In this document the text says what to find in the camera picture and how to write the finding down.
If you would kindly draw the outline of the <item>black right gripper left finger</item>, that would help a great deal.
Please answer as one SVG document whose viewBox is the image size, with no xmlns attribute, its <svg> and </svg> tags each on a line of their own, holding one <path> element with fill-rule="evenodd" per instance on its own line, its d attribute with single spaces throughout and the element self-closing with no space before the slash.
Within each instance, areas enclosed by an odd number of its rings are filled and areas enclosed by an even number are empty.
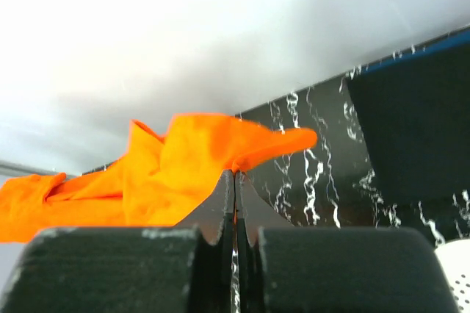
<svg viewBox="0 0 470 313">
<path fill-rule="evenodd" d="M 234 175 L 173 227 L 58 227 L 34 237 L 3 312 L 229 312 Z"/>
</svg>

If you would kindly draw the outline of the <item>orange t shirt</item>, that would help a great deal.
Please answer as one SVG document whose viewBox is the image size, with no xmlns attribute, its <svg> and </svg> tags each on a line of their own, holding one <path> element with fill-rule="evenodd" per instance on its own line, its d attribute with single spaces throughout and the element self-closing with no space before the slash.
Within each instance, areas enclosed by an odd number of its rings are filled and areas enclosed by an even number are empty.
<svg viewBox="0 0 470 313">
<path fill-rule="evenodd" d="M 313 129 L 273 131 L 222 114 L 177 115 L 165 135 L 133 120 L 125 154 L 105 170 L 7 180 L 1 241 L 28 242 L 60 226 L 174 226 L 209 197 L 224 171 L 246 172 L 316 143 Z"/>
</svg>

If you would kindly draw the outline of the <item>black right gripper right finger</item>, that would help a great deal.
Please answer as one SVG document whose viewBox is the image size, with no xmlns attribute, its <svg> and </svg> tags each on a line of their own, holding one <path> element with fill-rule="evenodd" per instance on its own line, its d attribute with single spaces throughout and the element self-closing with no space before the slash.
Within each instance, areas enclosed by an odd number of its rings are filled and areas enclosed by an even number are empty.
<svg viewBox="0 0 470 313">
<path fill-rule="evenodd" d="M 456 312 L 433 248 L 410 228 L 296 227 L 234 177 L 242 312 Z"/>
</svg>

